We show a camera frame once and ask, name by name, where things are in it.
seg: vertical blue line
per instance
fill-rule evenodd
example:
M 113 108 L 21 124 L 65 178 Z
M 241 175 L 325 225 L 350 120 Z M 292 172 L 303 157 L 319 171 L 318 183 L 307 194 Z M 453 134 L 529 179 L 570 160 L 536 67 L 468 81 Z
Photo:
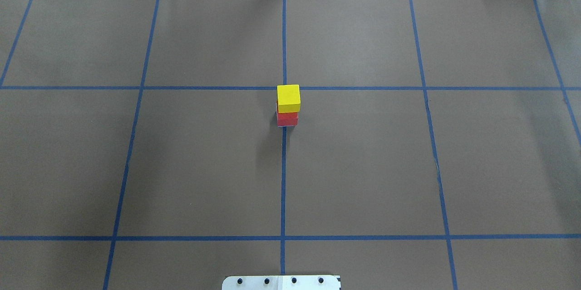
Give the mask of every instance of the vertical blue line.
M 282 84 L 286 85 L 286 0 L 282 0 Z M 281 154 L 281 275 L 285 275 L 286 251 L 286 127 L 282 127 Z
M 123 181 L 121 184 L 121 191 L 119 193 L 119 201 L 117 205 L 117 213 L 115 214 L 115 224 L 113 226 L 113 238 L 109 249 L 109 256 L 107 261 L 107 269 L 105 270 L 105 278 L 103 282 L 103 290 L 108 288 L 108 280 L 111 275 L 111 267 L 113 265 L 113 256 L 115 253 L 115 244 L 117 242 L 117 234 L 119 230 L 119 221 L 121 219 L 121 211 L 123 207 L 123 198 L 125 197 L 125 188 L 127 186 L 127 176 L 129 175 L 129 162 L 131 162 L 131 154 L 133 153 L 133 143 L 135 141 L 135 130 L 137 129 L 137 121 L 139 120 L 139 110 L 141 110 L 141 99 L 143 98 L 143 87 L 145 86 L 145 77 L 147 76 L 147 68 L 149 64 L 149 54 L 151 52 L 151 44 L 153 42 L 153 33 L 155 31 L 155 23 L 158 17 L 159 0 L 155 0 L 155 8 L 153 10 L 153 18 L 151 21 L 151 30 L 149 31 L 149 40 L 147 44 L 147 51 L 145 52 L 145 60 L 143 62 L 143 72 L 141 74 L 141 85 L 139 86 L 139 95 L 137 96 L 137 104 L 135 105 L 135 115 L 133 116 L 133 126 L 131 127 L 131 137 L 129 138 L 129 147 L 127 149 L 127 158 L 125 159 L 125 170 L 123 172 Z
M 282 84 L 286 85 L 286 0 L 282 0 Z
M 25 14 L 22 16 L 22 20 L 20 21 L 18 31 L 16 32 L 16 36 L 14 37 L 14 42 L 12 43 L 12 48 L 10 48 L 10 53 L 8 54 L 8 58 L 6 59 L 6 64 L 4 65 L 4 71 L 2 71 L 2 77 L 0 77 L 0 87 L 2 87 L 2 84 L 4 83 L 4 79 L 6 78 L 6 74 L 8 73 L 8 67 L 10 67 L 10 61 L 12 61 L 12 56 L 14 55 L 14 51 L 16 50 L 16 45 L 18 44 L 18 39 L 20 38 L 22 28 L 25 26 L 26 17 L 29 15 L 30 7 L 32 5 L 33 5 L 33 0 L 29 0 L 29 4 L 26 6 L 26 9 L 25 9 Z
M 565 89 L 565 83 L 563 83 L 563 78 L 561 77 L 561 72 L 559 71 L 559 67 L 556 64 L 555 55 L 552 52 L 551 43 L 548 41 L 547 31 L 544 28 L 543 19 L 541 17 L 541 12 L 539 10 L 539 3 L 537 0 L 533 0 L 535 4 L 535 11 L 537 13 L 537 19 L 539 19 L 539 25 L 541 27 L 541 31 L 543 32 L 543 37 L 545 39 L 545 43 L 547 45 L 548 54 L 551 57 L 552 67 L 555 69 L 556 78 L 559 80 L 559 85 L 561 86 L 561 92 L 563 93 L 563 98 L 565 100 L 565 104 L 567 105 L 567 110 L 569 110 L 569 117 L 571 117 L 571 121 L 573 122 L 573 129 L 575 130 L 575 134 L 577 135 L 577 141 L 579 141 L 579 146 L 581 146 L 581 133 L 579 132 L 579 125 L 577 125 L 577 120 L 575 119 L 575 114 L 573 113 L 573 108 L 571 108 L 571 103 L 569 102 L 569 96 L 567 96 L 567 90 Z
M 454 290 L 458 290 L 458 282 L 456 280 L 456 265 L 454 264 L 454 253 L 452 251 L 452 241 L 450 240 L 450 228 L 448 227 L 448 214 L 446 213 L 446 201 L 444 199 L 444 187 L 442 186 L 442 174 L 440 173 L 440 161 L 438 160 L 438 149 L 436 148 L 436 137 L 434 136 L 432 114 L 430 112 L 428 89 L 426 87 L 426 78 L 423 72 L 422 53 L 419 47 L 418 27 L 415 21 L 414 0 L 409 0 L 409 10 L 411 12 L 411 23 L 414 28 L 415 50 L 418 56 L 419 75 L 422 79 L 423 88 L 423 102 L 426 107 L 426 115 L 428 117 L 428 128 L 430 132 L 430 140 L 432 142 L 432 154 L 434 162 L 436 162 L 436 171 L 438 173 L 438 188 L 440 191 L 440 209 L 442 209 L 442 220 L 444 223 L 444 232 L 446 233 L 446 247 L 448 247 L 448 262 L 450 263 L 450 273 L 452 274 L 452 286 Z

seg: horizontal blue line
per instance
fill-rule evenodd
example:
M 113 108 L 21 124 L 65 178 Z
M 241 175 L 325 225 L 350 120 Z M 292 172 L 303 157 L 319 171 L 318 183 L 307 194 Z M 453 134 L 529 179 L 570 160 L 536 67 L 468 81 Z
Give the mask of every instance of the horizontal blue line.
M 139 86 L 2 86 L 16 90 L 139 90 Z
M 139 90 L 139 86 L 2 86 L 13 90 Z M 227 90 L 274 91 L 276 86 L 145 86 L 147 90 Z M 429 91 L 560 91 L 560 87 L 472 87 L 428 86 Z M 581 91 L 581 87 L 565 87 L 568 91 Z M 422 91 L 414 86 L 302 86 L 304 91 Z
M 0 241 L 112 241 L 112 236 L 0 236 Z M 395 236 L 117 236 L 116 241 L 373 241 L 581 239 L 581 234 L 458 234 Z
M 274 91 L 276 86 L 145 86 L 149 90 Z

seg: stacked block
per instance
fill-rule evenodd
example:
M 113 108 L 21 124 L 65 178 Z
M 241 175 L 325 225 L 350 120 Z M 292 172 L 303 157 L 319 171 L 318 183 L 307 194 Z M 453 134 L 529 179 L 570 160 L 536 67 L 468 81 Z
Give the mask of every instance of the stacked block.
M 299 123 L 299 85 L 276 86 L 276 125 L 293 127 Z

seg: blue grid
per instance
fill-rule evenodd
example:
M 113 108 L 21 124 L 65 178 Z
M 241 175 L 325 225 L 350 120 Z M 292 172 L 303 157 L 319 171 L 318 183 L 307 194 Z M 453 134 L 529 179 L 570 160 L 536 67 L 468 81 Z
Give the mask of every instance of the blue grid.
M 425 241 L 425 240 L 442 240 L 446 241 L 448 247 L 448 261 L 450 264 L 450 272 L 452 278 L 452 285 L 455 290 L 458 289 L 456 280 L 456 268 L 454 265 L 454 255 L 452 249 L 452 240 L 515 240 L 515 239 L 581 239 L 581 234 L 450 234 L 448 226 L 448 215 L 446 213 L 446 201 L 444 198 L 444 188 L 442 185 L 442 176 L 440 174 L 440 166 L 438 162 L 438 149 L 436 147 L 436 137 L 433 132 L 432 116 L 429 108 L 428 91 L 560 91 L 564 96 L 564 100 L 571 118 L 573 128 L 575 130 L 579 145 L 581 145 L 581 133 L 577 125 L 575 115 L 571 108 L 568 91 L 581 91 L 581 87 L 565 87 L 561 78 L 556 59 L 552 51 L 552 47 L 544 23 L 539 11 L 537 0 L 533 0 L 536 15 L 539 21 L 539 26 L 546 42 L 547 50 L 551 57 L 552 65 L 554 67 L 556 77 L 559 81 L 559 87 L 431 87 L 426 84 L 425 75 L 423 71 L 423 61 L 421 57 L 421 48 L 419 44 L 419 35 L 417 24 L 415 20 L 415 12 L 413 0 L 409 0 L 409 8 L 411 13 L 411 20 L 414 30 L 415 46 L 417 51 L 417 59 L 419 65 L 419 73 L 421 75 L 421 87 L 301 87 L 303 91 L 422 91 L 425 110 L 428 120 L 428 128 L 430 133 L 430 140 L 432 144 L 432 152 L 434 162 L 436 164 L 438 188 L 440 195 L 440 206 L 442 210 L 442 220 L 444 225 L 444 235 L 390 235 L 390 236 L 287 236 L 286 235 L 286 127 L 282 128 L 282 168 L 281 168 L 281 234 L 280 236 L 118 236 L 118 228 L 123 207 L 123 199 L 125 195 L 125 187 L 127 185 L 127 177 L 129 173 L 129 163 L 131 161 L 131 154 L 133 151 L 133 142 L 135 140 L 135 130 L 139 119 L 139 110 L 141 108 L 141 99 L 145 90 L 266 90 L 274 91 L 276 87 L 239 87 L 239 86 L 145 86 L 145 78 L 147 76 L 147 68 L 149 63 L 149 54 L 153 42 L 153 34 L 155 30 L 156 17 L 158 13 L 160 0 L 156 0 L 153 18 L 151 24 L 151 31 L 149 34 L 147 52 L 145 61 L 143 63 L 143 73 L 141 77 L 141 84 L 139 86 L 4 86 L 4 80 L 8 73 L 10 61 L 16 49 L 20 34 L 25 25 L 25 21 L 29 10 L 33 4 L 33 0 L 29 0 L 19 28 L 17 30 L 12 48 L 10 49 L 2 76 L 0 77 L 0 89 L 12 90 L 139 90 L 137 104 L 135 107 L 135 115 L 133 118 L 133 126 L 131 129 L 131 136 L 129 138 L 129 146 L 127 151 L 127 158 L 125 161 L 125 169 L 122 180 L 122 187 L 118 200 L 118 209 L 116 212 L 115 223 L 112 236 L 0 236 L 0 241 L 108 241 L 111 243 L 108 256 L 108 264 L 106 267 L 106 274 L 103 282 L 103 289 L 108 288 L 108 280 L 112 269 L 115 245 L 118 241 L 278 241 L 281 245 L 281 273 L 285 273 L 285 241 Z M 286 84 L 286 0 L 282 0 L 282 82 Z

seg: red cube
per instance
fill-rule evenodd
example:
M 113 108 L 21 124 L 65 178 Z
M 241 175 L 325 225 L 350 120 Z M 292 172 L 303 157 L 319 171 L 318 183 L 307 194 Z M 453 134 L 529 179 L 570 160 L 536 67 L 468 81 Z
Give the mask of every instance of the red cube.
M 299 124 L 299 112 L 279 113 L 278 102 L 276 102 L 276 125 L 278 127 L 294 127 Z

